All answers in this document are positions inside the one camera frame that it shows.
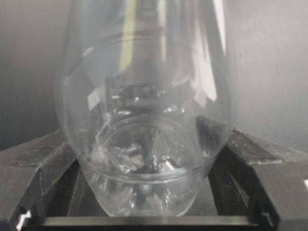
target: black holder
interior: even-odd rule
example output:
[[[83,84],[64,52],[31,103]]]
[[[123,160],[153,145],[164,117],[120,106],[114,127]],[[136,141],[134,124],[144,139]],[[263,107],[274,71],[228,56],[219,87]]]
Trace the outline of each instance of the black holder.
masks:
[[[110,218],[57,131],[8,149],[0,163],[0,230],[308,230],[308,155],[234,130],[209,174],[218,216]]]

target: clear plastic bottle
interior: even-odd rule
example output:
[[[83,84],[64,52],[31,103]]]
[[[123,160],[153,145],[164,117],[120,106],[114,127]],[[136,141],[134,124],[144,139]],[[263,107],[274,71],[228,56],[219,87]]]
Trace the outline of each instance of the clear plastic bottle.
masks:
[[[232,130],[222,1],[75,0],[63,130],[110,216],[180,216]]]

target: transparent container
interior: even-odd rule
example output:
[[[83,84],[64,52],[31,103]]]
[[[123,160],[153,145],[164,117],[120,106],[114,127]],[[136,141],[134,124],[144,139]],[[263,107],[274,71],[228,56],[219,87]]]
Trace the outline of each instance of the transparent container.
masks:
[[[57,109],[108,215],[189,209],[233,128],[226,21],[219,0],[73,1]]]

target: gray wall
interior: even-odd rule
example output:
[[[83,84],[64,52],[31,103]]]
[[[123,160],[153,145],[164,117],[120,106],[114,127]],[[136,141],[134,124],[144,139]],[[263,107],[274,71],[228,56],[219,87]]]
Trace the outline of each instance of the gray wall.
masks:
[[[0,1],[0,149],[58,127],[53,102],[69,0]],[[308,152],[308,1],[232,0],[236,126]]]

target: gray background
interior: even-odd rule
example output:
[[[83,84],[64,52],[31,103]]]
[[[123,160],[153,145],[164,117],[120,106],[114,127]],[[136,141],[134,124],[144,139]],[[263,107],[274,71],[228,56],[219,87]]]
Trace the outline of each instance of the gray background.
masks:
[[[54,73],[69,0],[0,1],[0,150],[58,128]],[[236,126],[308,152],[308,1],[230,0]]]

